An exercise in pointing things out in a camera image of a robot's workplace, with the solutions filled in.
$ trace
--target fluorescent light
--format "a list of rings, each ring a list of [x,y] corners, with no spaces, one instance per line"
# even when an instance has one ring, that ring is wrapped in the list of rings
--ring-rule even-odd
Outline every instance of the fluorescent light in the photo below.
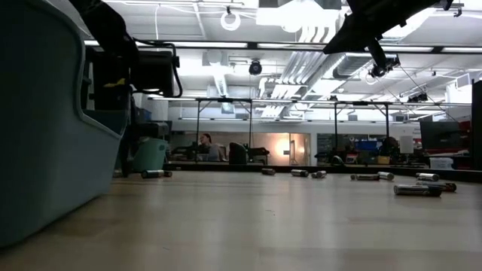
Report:
[[[253,102],[270,102],[270,103],[292,103],[293,100],[283,100],[283,99],[254,99]]]
[[[442,53],[482,53],[482,47],[445,47]]]
[[[400,53],[428,53],[434,50],[433,47],[414,47],[414,46],[382,46],[386,52]]]
[[[247,48],[248,44],[245,42],[194,42],[194,41],[164,41],[164,43],[172,43],[176,47],[196,47],[196,48],[203,48],[203,47],[214,47],[214,48]],[[99,42],[97,41],[84,41],[86,46],[99,46]],[[143,44],[140,42],[136,42],[138,47],[153,47],[148,44]]]
[[[242,2],[216,2],[216,1],[211,1],[211,2],[204,2],[204,1],[175,1],[175,0],[169,0],[169,1],[127,1],[127,0],[102,0],[105,3],[117,3],[117,4],[124,4],[124,5],[189,5],[192,6],[192,4],[198,4],[201,6],[225,6],[229,5],[231,7],[233,6],[243,6],[244,4]]]
[[[180,117],[179,120],[197,120],[195,117]],[[200,117],[199,120],[211,120],[207,117]]]
[[[333,105],[334,101],[298,101],[299,103],[309,104],[309,105],[318,105],[318,104],[329,104]]]
[[[246,121],[245,119],[235,119],[235,118],[214,118],[211,120]]]
[[[155,101],[172,101],[172,102],[193,102],[196,101],[194,98],[164,98],[164,97],[152,97]]]
[[[308,120],[279,120],[281,122],[307,122]]]
[[[248,44],[245,42],[198,42],[198,41],[165,41],[165,43],[172,43],[176,47],[215,47],[215,48],[247,48]]]
[[[99,42],[93,40],[84,41],[85,46],[100,46]],[[152,47],[151,45],[136,42],[137,47]]]
[[[290,49],[290,50],[323,50],[324,44],[296,44],[296,43],[260,43],[260,49]]]

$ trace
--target cylindrical battery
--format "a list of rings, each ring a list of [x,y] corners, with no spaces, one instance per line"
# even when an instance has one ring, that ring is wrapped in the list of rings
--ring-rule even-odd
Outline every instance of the cylindrical battery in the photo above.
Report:
[[[440,176],[438,174],[431,174],[431,173],[416,173],[416,179],[420,181],[438,181],[440,180]]]
[[[426,185],[428,187],[440,187],[443,192],[455,192],[457,185],[454,183],[444,183],[438,181],[418,181],[417,185]]]
[[[352,174],[350,176],[352,181],[379,181],[380,177],[378,174]]]
[[[274,170],[274,169],[262,169],[261,174],[273,176],[273,175],[276,174],[276,170]]]
[[[141,173],[142,178],[172,177],[172,172],[163,170],[145,170]]]
[[[378,175],[383,180],[393,181],[393,179],[395,178],[395,175],[390,172],[378,172]]]
[[[291,175],[293,175],[294,177],[308,177],[310,175],[310,173],[306,170],[302,170],[302,169],[293,169],[291,171]]]
[[[324,178],[324,177],[326,177],[326,171],[324,170],[311,173],[311,178]]]
[[[120,169],[115,169],[114,173],[112,174],[112,178],[122,178],[123,176],[122,170]]]
[[[397,196],[440,196],[440,187],[426,185],[397,184],[393,187],[393,192]]]

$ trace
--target gray plastic bin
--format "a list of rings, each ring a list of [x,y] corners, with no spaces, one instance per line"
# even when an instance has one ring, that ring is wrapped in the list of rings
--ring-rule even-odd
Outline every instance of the gray plastic bin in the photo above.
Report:
[[[80,109],[78,27],[43,1],[3,5],[0,247],[107,192],[121,139]]]

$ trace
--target security camera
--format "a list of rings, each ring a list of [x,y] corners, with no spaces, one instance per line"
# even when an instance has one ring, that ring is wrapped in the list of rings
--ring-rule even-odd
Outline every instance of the security camera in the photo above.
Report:
[[[263,71],[263,67],[259,63],[259,60],[253,60],[251,65],[249,66],[249,74],[250,75],[260,75]]]

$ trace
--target teal trash can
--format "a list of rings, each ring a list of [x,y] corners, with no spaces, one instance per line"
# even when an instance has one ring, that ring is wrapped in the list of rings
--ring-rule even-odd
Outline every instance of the teal trash can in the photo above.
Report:
[[[167,147],[167,141],[162,139],[148,139],[141,143],[133,160],[134,172],[162,169]]]

